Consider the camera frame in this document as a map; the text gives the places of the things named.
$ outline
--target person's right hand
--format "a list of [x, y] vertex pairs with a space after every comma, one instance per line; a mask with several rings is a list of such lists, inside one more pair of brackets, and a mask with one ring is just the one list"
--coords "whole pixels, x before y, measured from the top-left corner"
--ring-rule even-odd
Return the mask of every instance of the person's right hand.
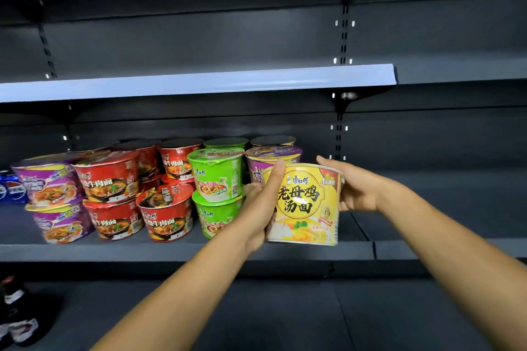
[[386, 183], [390, 181], [366, 169], [355, 167], [347, 162], [330, 160], [317, 156], [317, 162], [344, 173], [344, 185], [340, 191], [340, 211], [376, 211], [377, 202]]

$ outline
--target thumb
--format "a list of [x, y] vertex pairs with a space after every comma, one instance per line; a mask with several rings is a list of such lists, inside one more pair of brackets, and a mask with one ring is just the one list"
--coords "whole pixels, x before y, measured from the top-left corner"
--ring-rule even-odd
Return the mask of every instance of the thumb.
[[347, 162], [335, 161], [328, 158], [324, 158], [321, 155], [317, 155], [317, 162], [320, 165], [325, 165], [326, 167], [338, 169], [341, 172], [346, 171], [346, 169], [351, 165]]
[[264, 198], [269, 198], [269, 200], [276, 200], [278, 195], [278, 190], [282, 184], [282, 179], [286, 174], [286, 162], [283, 159], [278, 159], [274, 164], [273, 170], [267, 179], [264, 189], [262, 190], [262, 196]]

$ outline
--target yellow instant noodle cup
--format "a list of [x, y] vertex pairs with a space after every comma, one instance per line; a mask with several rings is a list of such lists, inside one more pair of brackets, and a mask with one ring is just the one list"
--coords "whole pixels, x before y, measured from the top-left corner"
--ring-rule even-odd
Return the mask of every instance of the yellow instant noodle cup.
[[[262, 171], [264, 182], [272, 169]], [[333, 168], [303, 163], [287, 165], [278, 192], [276, 215], [267, 225], [267, 240], [336, 245], [343, 183], [343, 173]]]

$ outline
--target hand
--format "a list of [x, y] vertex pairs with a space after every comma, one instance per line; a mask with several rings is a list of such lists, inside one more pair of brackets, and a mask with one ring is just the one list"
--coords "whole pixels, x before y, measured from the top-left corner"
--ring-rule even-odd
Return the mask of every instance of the hand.
[[265, 227], [271, 221], [276, 207], [278, 190], [286, 173], [286, 164], [279, 159], [265, 186], [263, 183], [245, 185], [245, 202], [236, 219], [225, 229], [237, 230], [246, 242], [248, 253], [258, 250], [265, 240]]
[[389, 179], [347, 162], [329, 160], [320, 155], [317, 156], [317, 162], [344, 173], [345, 182], [340, 191], [340, 211], [377, 210], [379, 196]]

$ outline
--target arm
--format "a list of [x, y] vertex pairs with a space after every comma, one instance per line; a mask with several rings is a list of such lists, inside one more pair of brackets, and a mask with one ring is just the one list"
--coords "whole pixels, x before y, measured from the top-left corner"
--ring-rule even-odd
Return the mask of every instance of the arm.
[[237, 218], [132, 309], [92, 351], [190, 349], [247, 257], [263, 244], [284, 171], [285, 164], [277, 163], [265, 188], [247, 185]]
[[432, 207], [409, 188], [345, 162], [341, 209], [377, 210], [431, 275], [499, 349], [527, 345], [527, 268]]

